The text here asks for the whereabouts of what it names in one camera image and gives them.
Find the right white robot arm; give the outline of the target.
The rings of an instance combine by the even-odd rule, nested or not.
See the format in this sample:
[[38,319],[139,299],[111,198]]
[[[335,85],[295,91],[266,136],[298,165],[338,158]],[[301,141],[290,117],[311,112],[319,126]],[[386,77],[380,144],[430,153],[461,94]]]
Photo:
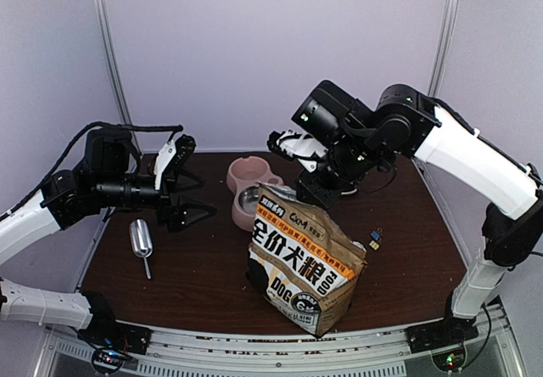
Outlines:
[[329,207],[373,168],[397,156],[449,173],[488,199],[484,249],[451,297],[451,313],[435,325],[446,345],[467,331],[506,270],[523,262],[542,235],[542,183],[530,166],[501,152],[445,102],[405,84],[387,87],[375,110],[331,81],[320,82],[293,115],[300,133],[279,148],[302,163],[299,196]]

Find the blue binder clip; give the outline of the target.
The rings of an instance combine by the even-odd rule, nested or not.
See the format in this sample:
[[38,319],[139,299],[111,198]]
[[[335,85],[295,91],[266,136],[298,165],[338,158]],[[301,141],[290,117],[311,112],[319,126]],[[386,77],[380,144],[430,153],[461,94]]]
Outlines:
[[374,241],[378,242],[381,239],[382,233],[383,233],[383,230],[381,228],[378,228],[371,232],[371,237]]

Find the pink double pet bowl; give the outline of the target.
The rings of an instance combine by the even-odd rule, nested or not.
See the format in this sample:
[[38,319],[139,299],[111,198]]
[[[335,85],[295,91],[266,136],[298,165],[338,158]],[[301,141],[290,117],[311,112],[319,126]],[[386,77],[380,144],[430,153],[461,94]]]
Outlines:
[[228,167],[227,186],[233,194],[232,220],[244,231],[252,231],[255,214],[240,209],[238,196],[248,187],[259,188],[260,183],[283,185],[283,180],[272,172],[266,160],[257,156],[241,157]]

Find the dog food bag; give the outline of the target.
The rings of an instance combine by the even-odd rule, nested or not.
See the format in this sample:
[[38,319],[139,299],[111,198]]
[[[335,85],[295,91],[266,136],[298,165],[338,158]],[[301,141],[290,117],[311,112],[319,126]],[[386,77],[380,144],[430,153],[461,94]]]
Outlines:
[[367,266],[366,248],[322,208],[288,186],[262,183],[249,243],[247,276],[283,316],[324,336],[346,314]]

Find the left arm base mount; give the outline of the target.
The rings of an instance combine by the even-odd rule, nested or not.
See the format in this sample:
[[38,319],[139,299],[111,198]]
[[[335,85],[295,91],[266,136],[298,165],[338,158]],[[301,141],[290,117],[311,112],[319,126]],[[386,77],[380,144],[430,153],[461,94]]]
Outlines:
[[77,338],[91,349],[90,364],[101,375],[112,375],[123,369],[134,369],[136,355],[145,355],[152,337],[149,328],[115,323],[112,330],[74,329]]

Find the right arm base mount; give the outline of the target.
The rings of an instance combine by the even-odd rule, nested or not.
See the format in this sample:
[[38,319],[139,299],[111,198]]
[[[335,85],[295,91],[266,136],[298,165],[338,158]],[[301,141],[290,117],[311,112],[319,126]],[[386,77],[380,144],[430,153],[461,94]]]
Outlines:
[[461,327],[437,321],[406,329],[411,353],[430,352],[433,365],[442,372],[453,373],[467,361],[465,333]]

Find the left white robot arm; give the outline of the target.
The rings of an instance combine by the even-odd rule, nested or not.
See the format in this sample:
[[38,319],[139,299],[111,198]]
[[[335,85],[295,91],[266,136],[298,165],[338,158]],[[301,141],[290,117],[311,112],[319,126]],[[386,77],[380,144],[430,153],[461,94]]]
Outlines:
[[195,149],[181,126],[86,125],[39,184],[1,215],[1,261],[103,209],[153,211],[171,233],[214,216],[214,206],[184,196],[205,184],[186,168]]

